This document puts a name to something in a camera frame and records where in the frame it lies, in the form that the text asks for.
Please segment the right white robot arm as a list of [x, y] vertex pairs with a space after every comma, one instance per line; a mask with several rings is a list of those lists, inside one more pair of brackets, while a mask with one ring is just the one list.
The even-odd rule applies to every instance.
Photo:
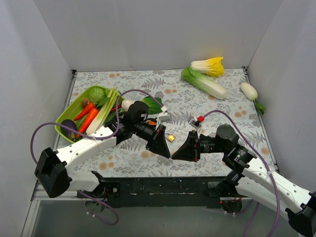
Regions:
[[173, 159], [194, 161], [203, 153], [223, 153], [222, 161], [231, 169], [222, 185], [229, 196], [252, 198], [277, 211], [290, 226], [305, 237], [316, 233], [316, 194], [269, 171], [252, 151], [238, 143], [239, 135], [228, 124], [217, 128], [215, 137], [191, 131]]

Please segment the brass padlock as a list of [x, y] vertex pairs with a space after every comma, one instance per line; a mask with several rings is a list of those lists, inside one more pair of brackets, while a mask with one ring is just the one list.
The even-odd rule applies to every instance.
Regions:
[[167, 135], [167, 140], [170, 142], [173, 142], [175, 140], [175, 136], [173, 134], [168, 134]]

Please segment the orange black padlock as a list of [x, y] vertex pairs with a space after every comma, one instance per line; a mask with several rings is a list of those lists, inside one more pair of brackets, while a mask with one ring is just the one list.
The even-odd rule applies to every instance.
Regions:
[[149, 120], [147, 120], [147, 124], [149, 124], [150, 126], [156, 126], [157, 121], [154, 119], [149, 119]]

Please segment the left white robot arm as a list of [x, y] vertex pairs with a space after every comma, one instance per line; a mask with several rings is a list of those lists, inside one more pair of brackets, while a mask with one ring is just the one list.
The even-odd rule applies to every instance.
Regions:
[[100, 127], [93, 135], [58, 150], [42, 151], [35, 169], [35, 176], [50, 198], [56, 198], [67, 190], [86, 191], [93, 197], [101, 197], [105, 191], [103, 177], [96, 171], [84, 176], [74, 169], [85, 160], [129, 139], [132, 135], [147, 141], [146, 149], [154, 154], [170, 157], [165, 140], [163, 122], [170, 121], [166, 107], [157, 118], [148, 117], [148, 106], [136, 101], [126, 112]]

